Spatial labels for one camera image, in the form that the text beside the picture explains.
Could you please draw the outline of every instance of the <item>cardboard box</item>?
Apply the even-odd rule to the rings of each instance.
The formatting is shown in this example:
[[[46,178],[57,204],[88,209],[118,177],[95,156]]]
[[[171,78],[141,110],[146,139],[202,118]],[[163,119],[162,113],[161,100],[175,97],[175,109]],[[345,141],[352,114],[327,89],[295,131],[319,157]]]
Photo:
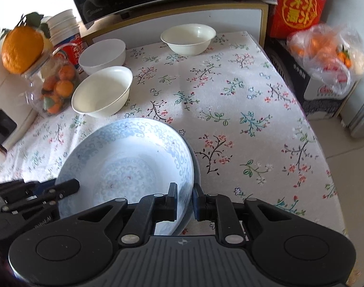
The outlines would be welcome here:
[[[264,50],[309,120],[326,119],[339,113],[353,88],[338,95],[321,80],[311,77],[288,52],[285,40],[267,37]]]
[[[270,7],[267,34],[285,39],[295,31],[318,24],[326,0],[277,0]]]

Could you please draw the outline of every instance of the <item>plastic bag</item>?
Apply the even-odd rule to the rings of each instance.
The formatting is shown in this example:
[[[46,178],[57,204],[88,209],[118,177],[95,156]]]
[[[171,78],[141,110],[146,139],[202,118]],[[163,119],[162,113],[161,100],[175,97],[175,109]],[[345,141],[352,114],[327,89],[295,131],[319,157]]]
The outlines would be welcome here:
[[[289,36],[287,46],[309,75],[339,95],[347,93],[364,74],[364,46],[348,26],[315,25]]]

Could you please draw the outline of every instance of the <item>cream bowl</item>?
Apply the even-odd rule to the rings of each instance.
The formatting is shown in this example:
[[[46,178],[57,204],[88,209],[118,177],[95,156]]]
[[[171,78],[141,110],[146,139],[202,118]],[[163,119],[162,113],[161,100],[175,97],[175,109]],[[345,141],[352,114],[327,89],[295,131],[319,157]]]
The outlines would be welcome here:
[[[92,117],[109,117],[126,103],[133,81],[130,69],[113,66],[88,76],[76,88],[72,108]]]
[[[87,47],[78,63],[87,75],[112,66],[122,66],[126,59],[126,44],[119,39],[102,40]]]
[[[165,30],[160,39],[179,55],[195,56],[208,48],[215,35],[216,31],[210,26],[185,24]]]

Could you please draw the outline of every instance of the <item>bowl rim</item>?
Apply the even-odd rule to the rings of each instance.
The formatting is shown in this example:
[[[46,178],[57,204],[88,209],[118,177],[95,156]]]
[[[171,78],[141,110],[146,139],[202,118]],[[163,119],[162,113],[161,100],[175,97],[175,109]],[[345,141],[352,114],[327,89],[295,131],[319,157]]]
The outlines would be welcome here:
[[[210,30],[212,29],[214,31],[214,36],[210,39],[207,39],[205,41],[202,41],[202,42],[199,42],[199,43],[194,43],[194,44],[174,44],[174,43],[170,43],[170,42],[166,42],[164,40],[164,34],[166,32],[168,32],[169,30],[171,29],[174,29],[174,28],[177,28],[177,27],[183,27],[183,26],[201,26],[201,27],[206,27],[206,28],[209,28]],[[204,24],[183,24],[183,25],[177,25],[177,26],[173,26],[173,27],[170,27],[168,29],[166,29],[164,32],[162,32],[162,34],[160,35],[160,39],[162,40],[162,42],[165,42],[166,44],[168,45],[175,45],[175,46],[193,46],[193,45],[200,45],[200,44],[203,44],[203,43],[206,43],[208,41],[211,41],[214,37],[216,36],[216,30],[211,27],[211,26],[208,26],[208,25],[204,25]]]
[[[111,59],[111,60],[109,60],[109,61],[106,61],[106,62],[104,62],[104,63],[101,63],[101,64],[99,64],[99,65],[93,65],[93,66],[88,66],[88,65],[85,65],[85,64],[82,64],[81,62],[80,62],[80,60],[81,60],[81,57],[82,57],[82,55],[88,50],[88,49],[90,49],[91,47],[93,47],[94,45],[96,45],[96,44],[98,44],[98,43],[100,43],[100,42],[103,42],[103,43],[106,43],[106,41],[111,41],[111,40],[118,40],[118,41],[120,41],[120,43],[123,43],[123,45],[124,45],[124,50],[122,51],[122,53],[120,53],[120,54],[118,54],[116,57],[114,57],[113,59]],[[98,41],[98,42],[95,42],[95,43],[93,43],[91,46],[88,46],[87,48],[85,48],[84,49],[84,51],[81,53],[81,55],[80,55],[80,57],[78,58],[78,63],[80,64],[80,66],[81,67],[86,67],[86,68],[96,68],[96,67],[100,67],[100,66],[102,66],[102,65],[105,65],[105,64],[107,64],[107,63],[110,63],[110,62],[112,62],[114,59],[117,59],[119,56],[121,56],[123,53],[125,53],[125,51],[126,51],[126,43],[124,42],[124,41],[122,41],[121,39],[105,39],[105,40],[101,40],[101,41]]]
[[[108,72],[108,71],[110,71],[110,70],[112,70],[112,69],[116,69],[116,70],[122,70],[122,71],[125,71],[125,72],[127,72],[127,71],[129,71],[130,72],[130,74],[131,74],[131,80],[130,80],[130,83],[129,83],[129,85],[128,85],[128,87],[125,89],[125,91],[116,99],[116,100],[114,100],[113,102],[111,102],[110,104],[108,104],[108,105],[106,105],[105,107],[102,107],[102,108],[100,108],[100,109],[98,109],[98,110],[95,110],[95,111],[91,111],[91,112],[81,112],[81,111],[79,111],[79,110],[76,110],[75,108],[74,108],[74,105],[73,105],[73,99],[74,99],[74,96],[76,95],[76,92],[77,92],[77,90],[79,89],[79,87],[81,87],[82,85],[84,85],[84,83],[88,83],[88,82],[90,82],[90,81],[92,81],[93,80],[93,76],[95,75],[95,74],[97,74],[97,75],[99,75],[100,73],[103,73],[103,72]],[[72,108],[73,108],[73,110],[74,111],[76,111],[77,113],[79,113],[79,114],[87,114],[87,115],[89,115],[89,114],[91,114],[91,113],[96,113],[96,112],[99,112],[99,111],[101,111],[101,110],[104,110],[104,109],[106,109],[107,107],[110,107],[112,104],[114,104],[115,102],[117,102],[120,98],[122,98],[122,96],[124,96],[126,93],[127,93],[127,91],[130,89],[130,87],[131,87],[131,84],[133,83],[133,73],[132,73],[132,71],[129,69],[129,68],[127,68],[127,67],[124,67],[124,66],[112,66],[112,67],[108,67],[108,68],[105,68],[105,69],[101,69],[101,70],[99,70],[99,71],[97,71],[97,72],[95,72],[95,73],[93,73],[92,75],[89,75],[85,80],[83,80],[78,86],[77,86],[77,88],[74,90],[74,93],[73,93],[73,96],[72,96],[72,101],[71,101],[71,104],[72,104]]]

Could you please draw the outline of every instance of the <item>stack of paper cups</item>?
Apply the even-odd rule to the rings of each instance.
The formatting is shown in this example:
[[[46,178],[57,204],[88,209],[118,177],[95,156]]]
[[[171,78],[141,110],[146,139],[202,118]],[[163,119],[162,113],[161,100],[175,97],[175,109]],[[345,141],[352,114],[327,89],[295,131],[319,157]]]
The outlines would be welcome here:
[[[77,24],[76,17],[73,16],[73,11],[71,9],[49,18],[47,20],[47,25],[51,36],[50,41],[54,45],[55,49],[65,43],[75,43],[82,51],[84,50],[80,29]],[[82,51],[79,51],[74,46],[66,46],[61,49],[56,56],[69,60],[77,69],[79,67],[78,58]]]

